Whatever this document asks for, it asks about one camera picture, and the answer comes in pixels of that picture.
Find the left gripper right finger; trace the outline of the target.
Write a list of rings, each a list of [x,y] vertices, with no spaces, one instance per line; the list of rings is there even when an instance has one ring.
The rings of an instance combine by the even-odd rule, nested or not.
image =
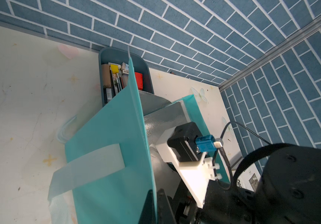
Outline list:
[[[157,192],[157,223],[177,224],[172,207],[163,189]]]

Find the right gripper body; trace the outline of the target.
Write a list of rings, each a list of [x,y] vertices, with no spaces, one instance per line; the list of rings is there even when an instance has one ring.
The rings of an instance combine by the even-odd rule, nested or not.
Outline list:
[[[228,206],[230,204],[229,192],[224,189],[231,186],[230,182],[222,180],[210,181],[206,194],[204,207],[197,206],[194,198],[181,180],[173,197],[169,202],[174,218],[178,224],[230,224]]]

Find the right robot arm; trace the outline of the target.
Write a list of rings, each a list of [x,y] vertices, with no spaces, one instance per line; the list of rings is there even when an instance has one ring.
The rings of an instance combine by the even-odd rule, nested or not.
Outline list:
[[[175,224],[321,224],[321,149],[276,143],[239,164],[238,178],[268,156],[254,191],[235,182],[210,182],[204,207],[197,208],[181,186],[170,204]]]

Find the teal insulated delivery bag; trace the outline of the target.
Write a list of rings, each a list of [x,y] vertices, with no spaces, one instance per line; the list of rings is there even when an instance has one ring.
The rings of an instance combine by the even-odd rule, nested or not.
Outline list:
[[[73,192],[81,224],[136,224],[148,193],[156,190],[144,108],[135,72],[148,72],[144,60],[124,50],[104,48],[100,62],[127,62],[127,87],[104,103],[67,141],[67,164],[52,177],[48,201],[54,224],[71,224],[63,197]]]

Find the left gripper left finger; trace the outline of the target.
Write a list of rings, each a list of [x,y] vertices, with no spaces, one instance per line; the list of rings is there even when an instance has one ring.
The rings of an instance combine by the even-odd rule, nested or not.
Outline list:
[[[156,212],[154,206],[153,190],[149,190],[145,199],[145,203],[140,215],[138,224],[156,224]]]

